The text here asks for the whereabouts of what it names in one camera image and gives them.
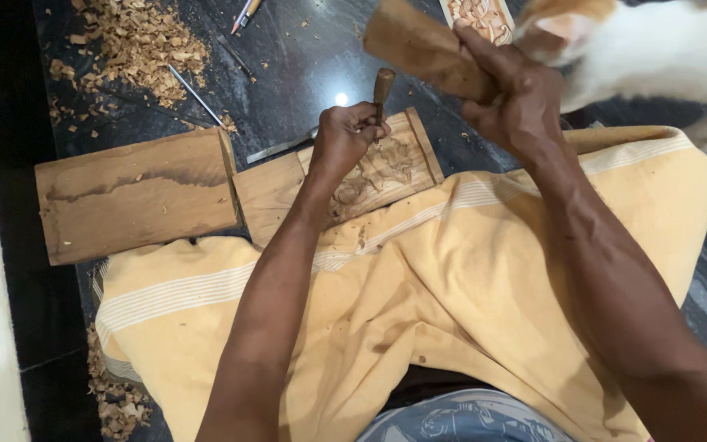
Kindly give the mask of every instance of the wooden handle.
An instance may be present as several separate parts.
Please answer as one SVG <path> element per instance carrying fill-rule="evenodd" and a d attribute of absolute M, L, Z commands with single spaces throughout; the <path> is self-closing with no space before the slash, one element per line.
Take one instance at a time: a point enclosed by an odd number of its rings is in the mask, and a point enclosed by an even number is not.
<path fill-rule="evenodd" d="M 372 93 L 372 102 L 377 105 L 382 105 L 387 102 L 389 97 L 389 92 L 392 91 L 392 85 L 394 84 L 394 77 L 397 74 L 393 70 L 387 68 L 380 68 L 378 70 L 378 75 L 376 76 L 376 88 Z"/>
<path fill-rule="evenodd" d="M 253 0 L 252 3 L 250 3 L 250 7 L 248 8 L 248 16 L 252 16 L 255 14 L 255 10 L 258 8 L 258 5 L 261 4 L 261 0 Z"/>

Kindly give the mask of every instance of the forearm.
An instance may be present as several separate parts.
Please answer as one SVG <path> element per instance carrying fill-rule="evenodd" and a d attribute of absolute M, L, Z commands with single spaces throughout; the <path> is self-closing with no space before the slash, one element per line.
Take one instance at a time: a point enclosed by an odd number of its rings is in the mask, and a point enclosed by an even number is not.
<path fill-rule="evenodd" d="M 547 158 L 531 173 L 563 252 L 576 317 L 615 374 L 653 377 L 707 370 L 707 349 L 576 157 Z"/>
<path fill-rule="evenodd" d="M 308 176 L 242 293 L 196 440 L 273 440 L 331 186 Z"/>

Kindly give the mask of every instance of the carving tool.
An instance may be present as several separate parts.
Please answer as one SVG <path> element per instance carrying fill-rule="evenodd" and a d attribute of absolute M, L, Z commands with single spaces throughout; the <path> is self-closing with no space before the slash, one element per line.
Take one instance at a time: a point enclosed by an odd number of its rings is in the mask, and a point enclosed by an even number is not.
<path fill-rule="evenodd" d="M 236 21 L 233 22 L 233 29 L 231 30 L 231 35 L 233 35 L 233 33 L 236 32 L 237 29 L 239 29 L 239 25 L 241 25 L 242 19 L 245 15 L 247 15 L 248 10 L 250 10 L 250 4 L 252 4 L 252 2 L 253 0 L 248 0 L 247 3 L 244 3 L 242 12 L 239 13 L 239 16 L 236 18 Z"/>
<path fill-rule="evenodd" d="M 248 8 L 248 11 L 246 14 L 244 14 L 244 18 L 242 18 L 242 27 L 246 27 L 248 25 L 248 22 L 250 21 L 250 18 L 255 14 L 255 10 L 258 8 L 258 5 L 261 4 L 261 0 L 253 0 L 252 3 L 250 3 L 250 7 Z"/>
<path fill-rule="evenodd" d="M 179 72 L 176 72 L 176 69 L 174 69 L 173 66 L 171 66 L 171 65 L 168 65 L 168 68 L 171 69 L 171 73 L 173 74 L 174 77 L 176 77 L 177 80 L 179 80 L 179 83 L 181 83 L 184 87 L 186 87 L 187 90 L 190 91 L 190 94 L 192 94 L 192 96 L 195 97 L 196 100 L 198 100 L 198 102 L 201 104 L 201 106 L 203 106 L 203 108 L 205 108 L 207 110 L 209 115 L 211 115 L 211 117 L 214 118 L 214 121 L 217 122 L 218 125 L 222 126 L 222 122 L 220 121 L 220 118 L 217 117 L 217 114 L 211 112 L 211 109 L 209 108 L 209 106 L 207 106 L 207 104 L 204 103 L 203 100 L 201 100 L 201 97 L 199 97 L 198 94 L 196 94 L 196 92 L 190 87 L 190 85 L 187 84 L 185 79 L 183 79 L 182 76 L 179 75 Z"/>
<path fill-rule="evenodd" d="M 289 142 L 280 143 L 276 146 L 272 146 L 268 149 L 263 149 L 261 152 L 253 153 L 248 156 L 248 164 L 254 163 L 255 161 L 266 158 L 267 156 L 274 155 L 275 153 L 280 153 L 285 150 L 291 149 L 293 147 L 299 146 L 308 142 L 309 140 L 314 140 L 318 135 L 318 126 L 313 127 L 305 135 L 300 135 Z"/>
<path fill-rule="evenodd" d="M 231 54 L 231 56 L 233 57 L 233 60 L 236 63 L 238 63 L 239 66 L 242 67 L 242 71 L 244 71 L 244 75 L 247 75 L 248 78 L 251 78 L 253 76 L 253 72 L 250 70 L 250 68 L 248 68 L 247 65 L 244 64 L 242 59 L 239 57 L 239 54 L 237 54 L 236 51 L 233 50 L 233 46 L 231 46 L 231 44 L 228 43 L 228 40 L 225 37 L 223 37 L 222 35 L 218 35 L 217 41 L 220 42 L 222 47 L 224 47 L 225 50 L 228 51 L 228 54 Z"/>
<path fill-rule="evenodd" d="M 387 68 L 380 68 L 376 75 L 376 87 L 372 93 L 372 102 L 376 104 L 376 126 L 380 126 L 383 122 L 383 103 L 387 101 L 389 92 L 392 91 L 395 76 L 394 71 Z"/>

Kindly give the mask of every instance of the printed image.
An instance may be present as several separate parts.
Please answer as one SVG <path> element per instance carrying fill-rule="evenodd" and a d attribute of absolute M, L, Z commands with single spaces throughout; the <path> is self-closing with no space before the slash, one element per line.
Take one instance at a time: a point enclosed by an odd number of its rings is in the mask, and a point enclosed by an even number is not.
<path fill-rule="evenodd" d="M 449 26 L 458 18 L 470 21 L 479 34 L 496 45 L 511 43 L 514 27 L 509 9 L 497 0 L 441 0 Z"/>

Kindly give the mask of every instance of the hand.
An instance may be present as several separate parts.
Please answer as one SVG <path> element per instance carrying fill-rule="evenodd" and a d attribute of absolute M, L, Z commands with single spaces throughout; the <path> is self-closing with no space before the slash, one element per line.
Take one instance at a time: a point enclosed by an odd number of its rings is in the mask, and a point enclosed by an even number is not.
<path fill-rule="evenodd" d="M 368 146 L 391 132 L 386 123 L 375 125 L 376 105 L 367 101 L 328 108 L 320 113 L 319 121 L 308 177 L 330 186 L 331 191 L 356 167 Z"/>
<path fill-rule="evenodd" d="M 574 155 L 565 147 L 559 124 L 562 76 L 512 45 L 493 45 L 468 26 L 467 20 L 456 20 L 454 31 L 500 89 L 490 105 L 465 102 L 463 118 L 529 171 L 549 156 Z"/>

